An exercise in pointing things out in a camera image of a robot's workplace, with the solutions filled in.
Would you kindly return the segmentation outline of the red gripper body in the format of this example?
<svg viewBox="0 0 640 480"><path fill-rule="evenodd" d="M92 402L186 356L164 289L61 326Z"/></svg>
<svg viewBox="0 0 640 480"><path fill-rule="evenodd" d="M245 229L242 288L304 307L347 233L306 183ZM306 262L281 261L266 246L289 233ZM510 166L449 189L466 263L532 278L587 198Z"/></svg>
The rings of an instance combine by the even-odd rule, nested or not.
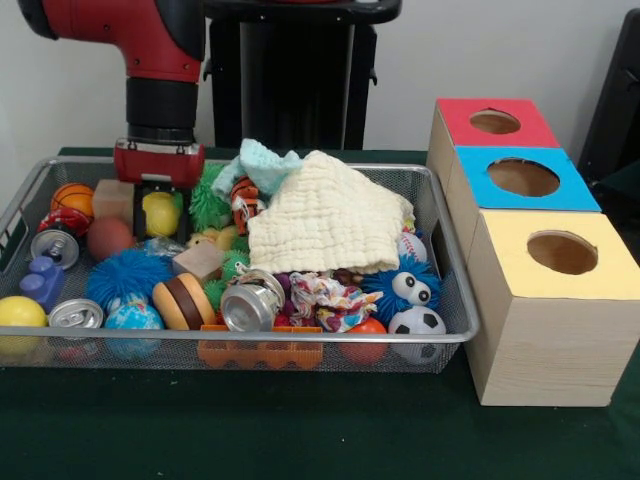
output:
<svg viewBox="0 0 640 480"><path fill-rule="evenodd" d="M161 145L121 138L114 147L118 179L135 184L156 181L192 188L202 175L204 159L204 146L197 143Z"/></svg>

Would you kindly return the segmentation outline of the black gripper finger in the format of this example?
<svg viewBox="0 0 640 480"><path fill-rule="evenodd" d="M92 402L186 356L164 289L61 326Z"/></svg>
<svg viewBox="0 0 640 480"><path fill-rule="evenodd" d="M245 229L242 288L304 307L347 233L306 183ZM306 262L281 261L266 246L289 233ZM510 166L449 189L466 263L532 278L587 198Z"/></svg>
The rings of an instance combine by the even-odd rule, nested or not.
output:
<svg viewBox="0 0 640 480"><path fill-rule="evenodd" d="M133 197L133 235L138 241L146 237L146 214L143 209L143 198L146 186L144 183L134 185Z"/></svg>
<svg viewBox="0 0 640 480"><path fill-rule="evenodd" d="M191 235L191 220L189 208L191 204L191 190L189 188L175 189L176 205L180 208L179 223L175 234L177 242L185 244Z"/></svg>

